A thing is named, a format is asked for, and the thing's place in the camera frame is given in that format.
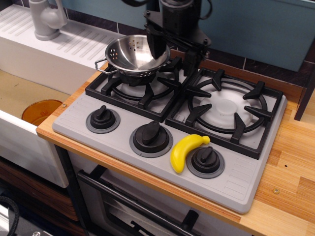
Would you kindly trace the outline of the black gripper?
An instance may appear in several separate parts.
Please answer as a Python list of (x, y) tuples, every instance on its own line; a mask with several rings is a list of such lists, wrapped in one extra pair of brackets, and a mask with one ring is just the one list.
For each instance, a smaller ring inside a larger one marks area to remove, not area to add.
[(188, 50), (183, 62), (184, 76), (190, 76), (198, 67), (199, 55), (211, 45), (210, 38), (199, 28), (198, 22), (206, 20), (212, 13), (209, 10), (202, 16), (200, 0), (161, 0), (161, 12), (146, 11), (145, 29), (147, 41), (154, 59), (158, 59), (166, 50), (168, 42)]

